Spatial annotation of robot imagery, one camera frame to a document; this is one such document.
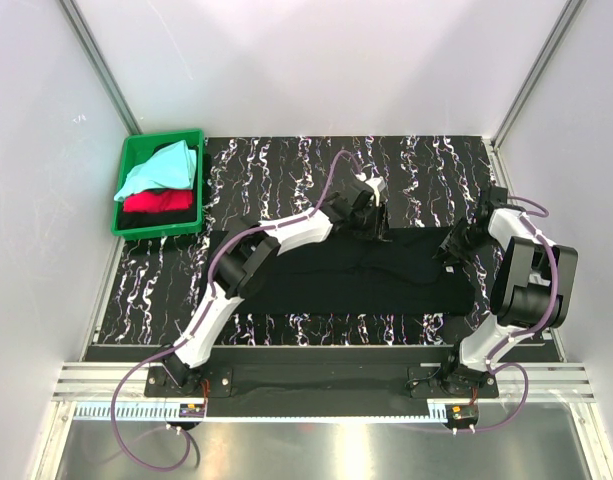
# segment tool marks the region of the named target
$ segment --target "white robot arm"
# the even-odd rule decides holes
[[[491,292],[491,314],[442,366],[440,381],[455,395],[483,387],[491,376],[491,364],[498,363],[521,340],[545,328],[557,328],[566,318],[577,252],[532,230],[527,220],[522,209],[508,204],[505,188],[491,187],[482,192],[472,221],[460,220],[440,246],[437,257],[447,265],[472,260],[474,252],[491,240],[504,250]],[[540,324],[552,287],[551,265],[542,241],[554,254],[558,282],[552,313]]]
[[[208,361],[222,328],[239,304],[259,290],[278,255],[323,242],[337,230],[381,238],[387,228],[386,206],[381,197],[385,187],[381,177],[366,179],[364,174],[358,174],[345,196],[333,193],[320,209],[311,208],[272,221],[258,222],[248,217],[236,220],[217,247],[217,252],[225,249],[225,253],[217,259],[212,288],[207,289],[185,332],[175,342],[176,351],[163,359],[173,381],[183,385],[191,370]],[[251,229],[256,232],[241,235]]]

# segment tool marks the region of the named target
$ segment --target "black mounting plate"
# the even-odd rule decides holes
[[[417,399],[456,399],[471,397],[472,392],[465,391],[463,395],[451,395],[445,389],[441,388],[437,378],[434,376],[439,367],[410,367],[408,369],[408,386],[410,396]],[[493,381],[492,385],[484,385],[477,392],[478,398],[498,398],[499,390],[497,381]]]
[[[201,372],[192,373],[187,384],[190,387],[178,387],[161,366],[148,369],[144,396],[159,398],[203,397],[200,381],[208,380],[208,398],[226,398],[230,396],[233,384],[233,369],[230,367],[206,365]]]

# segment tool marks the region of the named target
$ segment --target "white wall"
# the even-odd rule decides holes
[[[502,156],[517,194],[551,209],[544,230],[579,250],[562,334],[613,443],[613,0],[586,3]]]
[[[0,1],[0,479],[81,351],[126,136],[56,1]]]
[[[495,133],[565,0],[78,0],[146,131]]]

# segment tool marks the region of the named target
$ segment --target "green plastic basket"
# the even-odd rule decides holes
[[[126,177],[135,165],[140,165],[150,157],[154,150],[165,143],[175,143],[186,140],[189,147],[197,147],[197,220],[190,223],[176,223],[172,225],[159,225],[157,227],[131,228],[120,230],[117,228],[117,219],[122,204],[115,202],[111,232],[113,235],[124,237],[126,240],[141,240],[143,238],[156,238],[168,235],[182,235],[184,233],[197,233],[202,230],[202,159],[204,154],[204,132],[201,130],[181,130],[166,133],[150,133],[147,135],[133,135],[124,141],[122,160],[119,166],[119,182],[117,191],[124,186]]]

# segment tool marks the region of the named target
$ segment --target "red cloth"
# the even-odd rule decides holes
[[[125,212],[160,213],[187,210],[193,204],[192,190],[166,190],[161,193],[145,192],[124,200]]]

